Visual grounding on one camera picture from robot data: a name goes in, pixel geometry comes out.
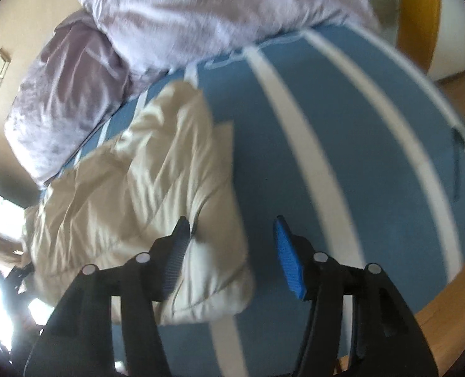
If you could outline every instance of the white pillow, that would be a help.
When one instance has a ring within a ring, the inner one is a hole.
[[[317,22],[377,27],[368,0],[79,0],[131,72],[172,69]]]

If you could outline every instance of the lavender pillowcase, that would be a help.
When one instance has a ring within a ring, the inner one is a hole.
[[[7,140],[44,187],[129,93],[129,74],[107,37],[76,12],[31,64],[5,123]]]

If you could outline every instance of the wall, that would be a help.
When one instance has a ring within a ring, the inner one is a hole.
[[[465,0],[442,0],[437,45],[428,75],[440,80],[465,70]]]
[[[22,206],[33,204],[38,190],[4,137],[4,121],[28,66],[55,26],[78,9],[76,0],[0,1],[0,49],[11,58],[0,88],[0,195]]]

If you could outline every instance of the blue mattress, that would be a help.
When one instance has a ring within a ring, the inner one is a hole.
[[[364,31],[318,26],[167,75],[123,105],[64,168],[182,78],[203,90],[216,123],[234,123],[234,187],[257,290],[223,331],[239,336],[234,359],[217,359],[224,350],[208,324],[160,328],[173,375],[231,375],[228,361],[252,377],[291,371],[309,304],[288,290],[277,261],[279,214],[341,263],[380,263],[414,312],[461,268],[465,147],[451,128],[465,138],[465,126],[410,62]],[[114,340],[122,359],[119,328]]]

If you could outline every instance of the white comforter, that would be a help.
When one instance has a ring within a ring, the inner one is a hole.
[[[25,254],[41,299],[55,305],[85,264],[122,265],[186,216],[196,233],[175,292],[155,306],[156,320],[205,322],[243,310],[254,282],[231,141],[219,146],[220,132],[201,93],[172,82],[124,133],[54,180],[26,211]]]

